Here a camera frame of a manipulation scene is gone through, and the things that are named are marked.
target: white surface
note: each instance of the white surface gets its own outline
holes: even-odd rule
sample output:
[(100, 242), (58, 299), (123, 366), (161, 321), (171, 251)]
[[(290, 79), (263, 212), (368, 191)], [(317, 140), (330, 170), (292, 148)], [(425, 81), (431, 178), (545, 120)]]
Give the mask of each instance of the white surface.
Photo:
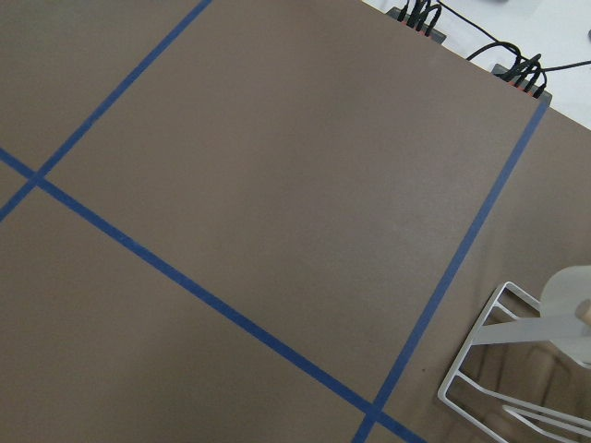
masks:
[[(554, 274), (540, 297), (540, 316), (571, 314), (591, 295), (591, 266), (573, 266)], [(552, 341), (574, 360), (591, 363), (591, 338)]]
[[(363, 0), (386, 12), (404, 0)], [(543, 67), (591, 60), (591, 0), (447, 0), (444, 2), (496, 38), (515, 43), (525, 56), (542, 54)], [(436, 26), (447, 35), (443, 46), (467, 57), (491, 40), (447, 10)], [(490, 50), (474, 63), (490, 71), (513, 63), (503, 49)], [(591, 129), (591, 66), (548, 72), (551, 107)]]

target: white floor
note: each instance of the white floor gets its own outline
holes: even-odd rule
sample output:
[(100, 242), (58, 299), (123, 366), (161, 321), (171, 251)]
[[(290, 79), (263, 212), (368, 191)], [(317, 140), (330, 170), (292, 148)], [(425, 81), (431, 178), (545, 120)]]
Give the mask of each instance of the white floor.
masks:
[[(386, 12), (404, 0), (364, 0)], [(571, 0), (447, 0), (446, 5), (471, 19), (502, 41), (513, 42), (522, 53), (542, 54), (542, 66), (561, 66), (591, 59), (591, 2)], [(447, 35), (443, 46), (463, 57), (490, 42), (470, 25), (443, 11), (437, 29)], [(495, 63), (510, 64), (499, 49), (488, 51), (474, 62), (490, 70)], [(548, 72), (551, 107), (591, 129), (591, 66)]]

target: blue line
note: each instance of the blue line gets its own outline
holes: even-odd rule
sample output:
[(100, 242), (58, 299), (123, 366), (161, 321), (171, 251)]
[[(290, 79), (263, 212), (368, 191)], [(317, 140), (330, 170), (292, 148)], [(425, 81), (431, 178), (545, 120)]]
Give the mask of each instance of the blue line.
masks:
[(164, 37), (158, 45), (150, 51), (144, 59), (129, 73), (127, 77), (108, 95), (104, 101), (82, 122), (82, 124), (67, 138), (67, 140), (54, 152), (18, 192), (0, 209), (0, 222), (25, 198), (30, 191), (74, 148), (92, 126), (106, 113), (111, 106), (123, 95), (136, 79), (156, 60), (172, 42), (191, 24), (195, 18), (205, 10), (212, 0), (202, 0)]
[[(24, 163), (10, 155), (6, 150), (2, 149), (1, 147), (0, 161), (4, 162), (5, 164), (13, 168), (15, 171), (17, 171), (19, 174), (25, 176), (26, 178), (34, 176), (34, 172), (31, 168), (29, 168), (27, 165), (25, 165)], [(330, 389), (339, 397), (348, 401), (358, 410), (360, 410), (363, 413), (375, 413), (375, 411), (373, 411), (374, 407), (369, 401), (365, 400), (359, 394), (355, 393), (346, 385), (341, 383), (339, 380), (337, 380), (324, 370), (320, 369), (318, 366), (310, 362), (306, 357), (299, 354), (297, 351), (295, 351), (279, 339), (272, 336), (265, 329), (261, 328), (253, 321), (249, 320), (248, 318), (237, 312), (227, 303), (225, 303), (212, 293), (208, 292), (207, 290), (199, 286), (197, 283), (189, 279), (189, 277), (181, 273), (179, 270), (173, 268), (171, 265), (166, 263), (161, 258), (157, 257), (150, 250), (137, 243), (131, 237), (116, 229), (108, 221), (104, 220), (93, 211), (84, 207), (81, 203), (79, 203), (74, 198), (66, 194), (57, 186), (54, 186), (45, 179), (42, 179), (38, 183), (38, 187), (45, 191), (47, 194), (49, 194), (51, 197), (66, 205), (69, 209), (77, 213), (80, 217), (82, 217), (84, 220), (86, 220), (99, 230), (101, 230), (103, 233), (106, 233), (109, 237), (114, 239), (119, 245), (133, 252), (136, 256), (138, 256), (146, 263), (156, 268), (159, 272), (164, 274), (170, 280), (174, 281), (179, 286), (195, 295), (199, 300), (215, 309), (224, 317), (228, 318), (230, 321), (235, 323), (238, 327), (246, 331), (248, 334), (252, 335), (259, 341), (269, 346), (272, 350), (274, 350), (283, 358), (285, 358), (286, 360), (297, 366), (299, 369), (301, 369), (302, 371), (306, 372), (308, 375), (316, 379), (319, 383)], [(410, 429), (407, 429), (404, 425), (398, 423), (396, 420), (386, 415), (385, 413), (380, 413), (379, 420), (381, 423), (383, 423), (385, 427), (391, 429), (396, 434), (407, 436), (409, 438), (408, 441), (424, 443), (424, 440), (422, 440), (419, 436), (414, 434)]]
[(384, 381), (384, 384), (381, 386), (381, 389), (373, 402), (373, 405), (375, 406), (374, 413), (368, 413), (365, 416), (365, 418), (361, 422), (360, 427), (357, 429), (355, 436), (353, 437), (352, 443), (363, 443), (368, 438), (369, 432), (371, 431), (371, 428), (377, 420), (377, 414), (375, 413), (375, 411), (381, 411), (383, 407), (386, 405), (386, 402), (388, 401), (390, 396), (392, 395), (392, 392), (396, 384), (400, 380), (400, 377), (404, 372), (404, 369), (406, 368), (406, 365), (408, 364), (410, 357), (412, 356), (413, 352), (415, 351), (415, 348), (417, 347), (419, 341), (425, 333), (425, 330), (427, 329), (429, 322), (433, 318), (435, 311), (440, 305), (443, 296), (452, 284), (455, 274), (464, 262), (464, 259), (468, 254), (468, 251), (470, 250), (470, 247), (476, 240), (476, 237), (480, 232), (482, 225), (484, 224), (485, 220), (490, 214), (490, 210), (492, 210), (492, 207), (499, 198), (502, 189), (506, 185), (507, 180), (509, 180), (509, 176), (513, 172), (515, 165), (524, 153), (525, 147), (529, 143), (531, 137), (534, 135), (534, 132), (536, 131), (536, 128), (541, 122), (542, 117), (544, 116), (544, 113), (547, 109), (548, 105), (544, 102), (540, 102), (537, 106), (534, 115), (532, 115), (532, 118), (525, 127), (523, 134), (517, 141), (517, 144), (513, 148), (511, 155), (509, 156), (507, 162), (505, 163), (501, 172), (499, 173), (497, 180), (488, 192), (488, 195), (482, 203), (480, 210), (478, 211), (476, 217), (472, 221), (472, 224), (468, 228), (468, 231), (466, 232), (464, 239), (462, 240), (462, 243), (460, 243), (457, 250), (455, 251), (455, 254), (452, 257), (452, 261), (443, 273), (443, 276), (441, 277), (440, 282), (437, 284), (437, 287), (435, 288), (433, 295), (431, 295), (431, 297), (429, 298), (428, 303), (425, 306), (425, 309), (423, 310), (422, 314), (418, 318), (418, 321), (416, 322), (415, 327), (413, 328), (410, 336), (408, 337), (408, 340), (406, 341), (403, 349), (396, 358), (396, 361), (394, 362), (394, 366), (392, 367), (390, 374), (388, 374), (386, 380)]

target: wooden handle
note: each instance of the wooden handle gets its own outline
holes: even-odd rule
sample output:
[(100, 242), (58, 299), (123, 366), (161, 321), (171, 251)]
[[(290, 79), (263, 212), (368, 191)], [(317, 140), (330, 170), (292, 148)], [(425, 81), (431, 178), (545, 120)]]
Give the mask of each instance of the wooden handle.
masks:
[(577, 306), (576, 311), (574, 311), (574, 314), (587, 326), (591, 326), (591, 300), (587, 298), (581, 302), (581, 304)]

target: white round object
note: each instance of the white round object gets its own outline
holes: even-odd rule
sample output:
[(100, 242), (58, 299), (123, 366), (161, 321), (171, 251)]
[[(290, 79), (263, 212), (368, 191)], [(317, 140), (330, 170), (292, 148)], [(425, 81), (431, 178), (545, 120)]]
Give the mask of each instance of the white round object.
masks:
[[(591, 266), (573, 266), (554, 274), (540, 297), (540, 316), (574, 314), (577, 307), (591, 298)], [(591, 363), (591, 337), (559, 339), (552, 342), (572, 359)]]

